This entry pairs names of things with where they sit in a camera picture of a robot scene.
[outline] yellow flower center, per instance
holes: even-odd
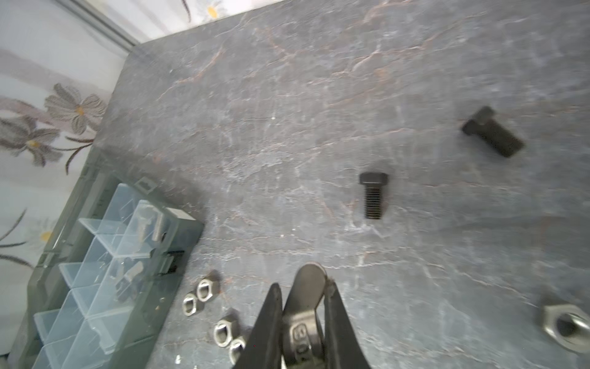
[[[51,237],[51,231],[41,233],[41,241],[43,241],[43,242],[49,241],[50,237]]]
[[[37,147],[41,146],[41,144],[35,140],[28,140],[27,146],[32,147],[32,148],[37,148]]]
[[[211,18],[213,18],[213,19],[217,19],[217,17],[219,16],[219,15],[217,15],[217,10],[215,10],[215,8],[213,6],[207,7],[207,13],[209,13]]]

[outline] threaded shank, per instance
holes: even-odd
[[[365,187],[365,218],[381,219],[381,186]]]

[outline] flower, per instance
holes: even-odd
[[[80,91],[60,83],[53,86],[55,95],[45,99],[47,112],[53,119],[70,122],[75,134],[81,135],[86,127],[98,132],[100,120],[106,110],[106,104],[95,94],[91,94],[82,101]]]
[[[45,166],[48,161],[57,162],[61,158],[61,152],[49,145],[59,135],[59,129],[37,128],[37,122],[29,116],[0,118],[0,147],[15,156],[29,151],[35,166]]]

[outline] nut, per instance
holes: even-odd
[[[239,336],[230,343],[230,361],[232,365],[240,358],[241,353],[246,349],[246,339]]]
[[[590,316],[576,305],[546,306],[543,329],[570,351],[590,352]]]
[[[200,301],[213,300],[219,294],[219,282],[209,278],[203,278],[196,286],[196,296]]]
[[[227,347],[238,335],[238,322],[231,318],[221,319],[213,329],[213,339],[219,347]]]
[[[203,310],[203,303],[199,301],[194,293],[187,293],[184,300],[182,300],[182,312],[184,315],[191,316],[201,310]]]

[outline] hex nut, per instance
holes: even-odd
[[[204,304],[192,292],[187,293],[182,300],[182,313],[186,316],[191,316],[203,310],[203,307]]]
[[[219,294],[219,282],[211,278],[203,278],[196,286],[195,294],[200,301],[211,301]]]
[[[238,322],[231,318],[221,319],[213,329],[213,339],[219,347],[227,347],[238,334]]]
[[[543,329],[570,351],[590,352],[590,316],[576,305],[545,306]]]
[[[230,343],[230,361],[232,365],[235,365],[235,363],[238,361],[238,359],[240,358],[240,355],[242,354],[242,352],[246,349],[246,339],[244,338],[244,336],[239,336],[238,338],[235,338],[233,341],[231,341]]]

